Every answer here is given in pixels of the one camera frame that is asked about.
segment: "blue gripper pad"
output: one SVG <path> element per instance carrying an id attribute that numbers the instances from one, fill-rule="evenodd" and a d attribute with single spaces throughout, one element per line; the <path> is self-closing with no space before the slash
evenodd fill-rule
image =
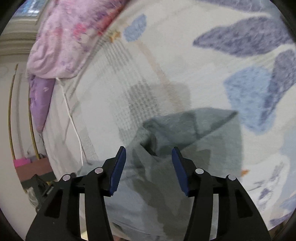
<path id="1" fill-rule="evenodd" d="M 121 151 L 117 154 L 117 161 L 115 163 L 114 170 L 110 179 L 110 194 L 113 195 L 114 192 L 117 191 L 118 184 L 121 178 L 121 174 L 124 168 L 124 164 L 126 162 L 126 149 L 122 147 Z"/>
<path id="2" fill-rule="evenodd" d="M 177 174 L 181 190 L 185 193 L 186 196 L 188 196 L 188 193 L 189 193 L 188 179 L 187 179 L 186 171 L 182 165 L 181 158 L 183 159 L 179 149 L 176 147 L 173 148 L 172 162 L 175 168 L 175 172 Z"/>

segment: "purple pillow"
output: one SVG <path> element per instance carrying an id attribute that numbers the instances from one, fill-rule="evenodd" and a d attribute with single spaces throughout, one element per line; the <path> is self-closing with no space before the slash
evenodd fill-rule
<path id="1" fill-rule="evenodd" d="M 29 83 L 31 113 L 37 131 L 42 133 L 52 98 L 55 79 L 43 79 L 35 76 L 29 80 Z"/>

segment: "bed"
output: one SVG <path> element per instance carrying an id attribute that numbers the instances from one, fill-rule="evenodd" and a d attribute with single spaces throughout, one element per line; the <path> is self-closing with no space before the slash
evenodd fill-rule
<path id="1" fill-rule="evenodd" d="M 127 147 L 106 206 L 134 239 L 183 237 L 191 203 L 183 209 L 174 190 L 175 144 L 211 175 L 238 177 L 268 229 L 296 207 L 295 44 L 270 2 L 235 2 L 127 5 L 79 74 L 62 80 L 83 165 L 54 86 L 43 137 L 57 179 L 86 174 Z"/>

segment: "white cable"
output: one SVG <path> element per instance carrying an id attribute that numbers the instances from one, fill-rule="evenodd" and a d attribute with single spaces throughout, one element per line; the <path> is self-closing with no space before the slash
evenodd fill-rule
<path id="1" fill-rule="evenodd" d="M 73 118 L 70 114 L 70 108 L 69 108 L 69 105 L 68 105 L 68 101 L 67 101 L 67 98 L 66 98 L 66 94 L 65 94 L 65 89 L 64 89 L 64 86 L 61 82 L 61 80 L 59 78 L 56 78 L 56 80 L 58 81 L 59 85 L 61 86 L 61 89 L 62 89 L 62 92 L 63 92 L 63 97 L 64 97 L 64 102 L 66 104 L 66 107 L 67 107 L 67 112 L 68 112 L 68 116 L 70 118 L 70 121 L 72 123 L 72 126 L 74 128 L 74 131 L 75 131 L 75 134 L 77 136 L 77 139 L 78 139 L 78 142 L 79 142 L 79 146 L 80 146 L 80 155 L 81 155 L 81 164 L 83 165 L 83 151 L 82 151 L 82 144 L 81 144 L 81 140 L 80 140 L 80 137 L 78 135 L 78 132 L 77 132 L 77 129 L 76 129 L 76 126 L 74 124 L 74 121 L 73 121 Z"/>

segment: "gold trim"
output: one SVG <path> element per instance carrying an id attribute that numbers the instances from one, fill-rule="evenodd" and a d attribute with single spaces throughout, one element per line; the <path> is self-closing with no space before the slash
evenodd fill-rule
<path id="1" fill-rule="evenodd" d="M 18 64 L 15 66 L 15 74 L 12 77 L 11 86 L 10 86 L 10 94 L 9 94 L 9 102 L 8 102 L 8 134 L 9 134 L 9 142 L 10 142 L 10 149 L 11 149 L 11 155 L 13 160 L 15 160 L 15 151 L 13 150 L 13 143 L 12 143 L 12 136 L 11 136 L 11 98 L 12 98 L 12 90 L 13 90 L 13 84 L 15 82 L 15 75 L 17 73 L 17 67 Z"/>
<path id="2" fill-rule="evenodd" d="M 29 98 L 28 99 L 29 99 L 28 100 L 28 105 L 29 105 L 29 123 L 30 123 L 31 138 L 32 138 L 32 142 L 33 142 L 35 155 L 36 155 L 37 159 L 40 160 L 40 156 L 39 156 L 37 145 L 36 145 L 35 135 L 34 135 L 34 129 L 33 129 L 33 123 L 32 123 L 32 115 L 31 115 L 31 110 L 30 110 L 30 106 L 31 106 L 30 87 L 29 87 Z"/>

